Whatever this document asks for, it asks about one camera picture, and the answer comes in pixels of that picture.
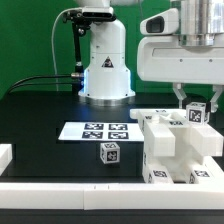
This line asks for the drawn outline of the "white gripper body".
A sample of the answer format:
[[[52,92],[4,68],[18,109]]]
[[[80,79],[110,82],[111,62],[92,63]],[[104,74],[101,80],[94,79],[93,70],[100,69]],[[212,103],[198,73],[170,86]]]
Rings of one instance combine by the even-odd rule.
[[[141,80],[224,85],[224,8],[170,8],[143,20],[140,32]]]

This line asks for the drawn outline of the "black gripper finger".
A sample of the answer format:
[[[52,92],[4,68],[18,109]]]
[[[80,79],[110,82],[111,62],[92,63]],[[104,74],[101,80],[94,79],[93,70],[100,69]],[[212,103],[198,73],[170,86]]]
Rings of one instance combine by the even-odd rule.
[[[173,91],[179,101],[179,108],[183,108],[183,101],[186,99],[186,94],[183,89],[182,83],[174,83],[173,84]]]
[[[212,96],[210,100],[210,105],[211,105],[210,111],[212,113],[215,113],[218,109],[218,99],[224,92],[224,85],[214,85],[213,92],[214,92],[214,95]]]

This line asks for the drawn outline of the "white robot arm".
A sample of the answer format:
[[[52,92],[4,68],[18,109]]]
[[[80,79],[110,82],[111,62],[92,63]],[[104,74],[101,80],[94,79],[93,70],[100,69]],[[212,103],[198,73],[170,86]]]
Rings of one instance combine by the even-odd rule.
[[[90,65],[80,94],[93,100],[120,100],[133,95],[125,66],[124,25],[115,5],[143,0],[75,0],[78,18],[90,23]],[[224,0],[170,0],[171,7],[143,20],[144,38],[137,50],[137,73],[144,81],[167,82],[180,101],[183,85],[210,84],[214,96],[207,110],[218,108],[224,92]]]

